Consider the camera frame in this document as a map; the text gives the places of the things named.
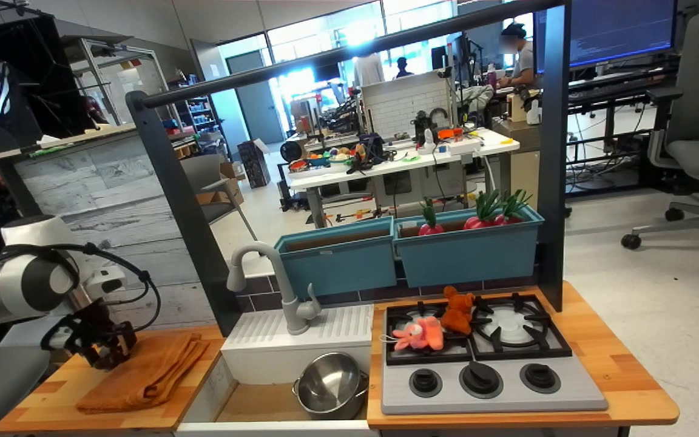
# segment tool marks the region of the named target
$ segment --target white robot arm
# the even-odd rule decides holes
[[[93,368],[105,370],[128,357],[137,343],[134,329],[113,323],[105,305],[108,295],[121,290],[125,272],[100,265],[100,259],[121,262],[147,283],[147,290],[156,290],[147,272],[96,245],[73,245],[60,218],[6,227],[3,242],[0,323],[40,318],[65,306],[68,316],[46,333],[42,348],[80,352]]]

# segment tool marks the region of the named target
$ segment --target orange toy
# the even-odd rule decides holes
[[[455,286],[445,286],[446,311],[442,316],[442,326],[451,333],[472,335],[472,311],[474,297],[462,295]]]

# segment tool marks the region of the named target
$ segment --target metal bowl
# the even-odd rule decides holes
[[[293,396],[310,419],[350,420],[365,411],[366,373],[350,356],[323,356],[293,381]]]

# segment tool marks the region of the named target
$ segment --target storage bin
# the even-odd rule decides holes
[[[446,233],[417,237],[422,218],[394,222],[394,245],[408,286],[442,286],[529,278],[543,218],[525,210],[525,222],[463,231],[472,210],[438,215]]]
[[[284,237],[278,254],[296,297],[382,290],[397,285],[392,222],[371,218]]]

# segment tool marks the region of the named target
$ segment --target stove burner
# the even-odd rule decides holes
[[[387,333],[389,333],[389,346],[387,346],[387,364],[399,368],[399,364],[432,364],[432,362],[469,362],[472,350],[469,350],[469,337],[456,335],[456,333],[445,333],[445,348],[442,350],[397,350],[397,330],[405,329],[408,323],[415,323],[417,318],[442,318],[446,305],[422,305],[417,306],[400,306],[400,309],[389,309],[387,314]]]
[[[477,360],[568,357],[570,348],[535,297],[480,300],[474,306]]]
[[[477,399],[495,399],[502,391],[500,375],[492,368],[478,362],[463,368],[460,381],[463,391],[469,391]]]
[[[421,399],[432,399],[442,391],[442,376],[432,370],[417,370],[411,380],[408,387],[415,391]]]
[[[528,388],[537,393],[557,393],[560,388],[560,376],[547,364],[523,368],[520,380]]]

